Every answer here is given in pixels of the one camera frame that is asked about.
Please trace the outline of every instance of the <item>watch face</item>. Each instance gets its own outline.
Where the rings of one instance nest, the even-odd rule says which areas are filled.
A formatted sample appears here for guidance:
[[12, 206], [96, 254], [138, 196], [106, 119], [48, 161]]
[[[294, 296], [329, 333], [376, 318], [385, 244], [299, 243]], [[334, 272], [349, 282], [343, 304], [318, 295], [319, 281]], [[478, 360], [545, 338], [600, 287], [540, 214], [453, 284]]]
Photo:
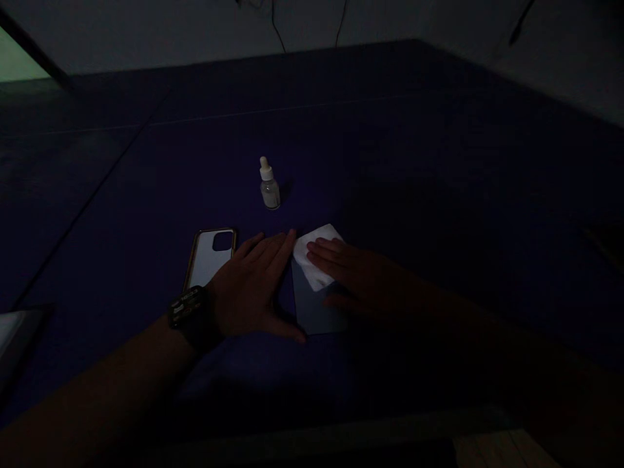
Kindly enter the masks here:
[[193, 286], [169, 304], [169, 325], [176, 327], [203, 305], [203, 287]]

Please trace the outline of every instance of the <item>smartwatch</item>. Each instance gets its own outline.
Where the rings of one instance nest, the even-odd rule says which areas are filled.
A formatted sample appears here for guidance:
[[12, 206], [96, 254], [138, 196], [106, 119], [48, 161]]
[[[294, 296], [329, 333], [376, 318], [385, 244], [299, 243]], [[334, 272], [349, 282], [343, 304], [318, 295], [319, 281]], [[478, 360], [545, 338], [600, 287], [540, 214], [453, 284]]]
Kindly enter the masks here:
[[179, 330], [200, 353], [214, 349], [224, 336], [219, 331], [206, 288], [193, 286], [169, 304], [169, 327]]

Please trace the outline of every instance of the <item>finger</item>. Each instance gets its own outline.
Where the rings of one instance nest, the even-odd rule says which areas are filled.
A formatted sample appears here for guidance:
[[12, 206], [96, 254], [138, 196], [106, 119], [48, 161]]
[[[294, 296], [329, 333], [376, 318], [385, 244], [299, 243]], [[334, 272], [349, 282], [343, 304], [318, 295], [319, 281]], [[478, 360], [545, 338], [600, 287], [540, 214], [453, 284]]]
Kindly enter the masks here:
[[250, 239], [247, 239], [246, 241], [244, 241], [239, 249], [234, 253], [234, 255], [232, 255], [232, 259], [233, 260], [241, 260], [245, 257], [245, 255], [247, 255], [250, 250], [252, 248], [254, 248], [254, 246], [260, 242], [262, 240], [262, 238], [265, 236], [264, 233], [259, 232], [258, 234], [256, 234], [255, 236], [253, 236]]
[[327, 244], [319, 245], [316, 242], [309, 242], [306, 244], [306, 247], [310, 252], [325, 260], [337, 263], [338, 265], [346, 266], [347, 258], [335, 250], [326, 248], [325, 246]]
[[259, 268], [268, 268], [273, 261], [273, 258], [275, 258], [275, 255], [279, 252], [282, 244], [286, 241], [286, 234], [279, 233], [271, 239], [271, 242], [267, 244], [266, 249], [257, 260]]
[[244, 258], [245, 263], [251, 263], [260, 258], [267, 246], [271, 243], [272, 237], [268, 237], [260, 241], [260, 243]]
[[348, 271], [343, 265], [338, 265], [332, 261], [325, 260], [323, 257], [315, 254], [314, 252], [308, 252], [307, 259], [312, 262], [312, 265], [327, 273], [339, 283], [342, 283], [345, 280]]
[[278, 279], [286, 268], [286, 264], [288, 263], [288, 259], [291, 257], [291, 253], [293, 252], [294, 244], [297, 241], [297, 231], [291, 229], [288, 231], [288, 235], [286, 236], [286, 240], [279, 248], [277, 254], [273, 258], [273, 261], [266, 269], [266, 273], [274, 279]]
[[337, 242], [332, 242], [331, 240], [324, 239], [323, 237], [319, 237], [315, 242], [319, 246], [326, 248], [328, 250], [331, 250], [333, 252], [336, 252], [337, 254], [342, 252], [345, 246], [345, 244], [338, 244]]
[[269, 313], [265, 315], [261, 323], [261, 331], [283, 338], [294, 339], [297, 343], [305, 343], [306, 336], [295, 325], [287, 324], [276, 315]]
[[341, 294], [331, 294], [323, 301], [324, 307], [336, 307], [345, 312], [355, 315], [365, 315], [367, 317], [375, 317], [377, 312], [370, 307], [365, 306], [359, 300], [353, 299]]

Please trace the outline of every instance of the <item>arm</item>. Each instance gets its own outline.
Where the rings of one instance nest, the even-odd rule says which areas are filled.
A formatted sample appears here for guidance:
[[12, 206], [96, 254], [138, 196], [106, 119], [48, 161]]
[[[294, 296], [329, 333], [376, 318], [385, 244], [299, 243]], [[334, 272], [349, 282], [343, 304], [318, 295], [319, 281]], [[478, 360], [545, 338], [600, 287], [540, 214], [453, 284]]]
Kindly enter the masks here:
[[571, 467], [622, 460], [624, 383], [546, 339], [486, 313], [381, 255], [337, 239], [308, 244], [310, 261], [354, 297], [326, 305], [388, 324], [413, 326], [478, 363], [500, 402], [553, 456]]
[[[260, 331], [304, 343], [303, 333], [275, 316], [272, 296], [293, 250], [295, 233], [244, 242], [207, 285], [225, 336]], [[0, 433], [3, 467], [78, 467], [128, 433], [197, 352], [167, 317], [129, 340]]]

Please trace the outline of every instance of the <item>phone case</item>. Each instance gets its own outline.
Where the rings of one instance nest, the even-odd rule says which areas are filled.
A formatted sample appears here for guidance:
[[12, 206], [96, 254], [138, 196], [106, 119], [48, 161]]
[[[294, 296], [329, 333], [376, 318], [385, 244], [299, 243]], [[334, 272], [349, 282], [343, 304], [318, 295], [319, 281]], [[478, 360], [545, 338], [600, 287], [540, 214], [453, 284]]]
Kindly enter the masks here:
[[[232, 245], [228, 250], [214, 250], [215, 236], [222, 232], [232, 233]], [[193, 249], [190, 251], [187, 274], [182, 291], [193, 286], [206, 286], [228, 260], [234, 255], [236, 247], [236, 230], [231, 227], [219, 229], [203, 229], [193, 239]]]

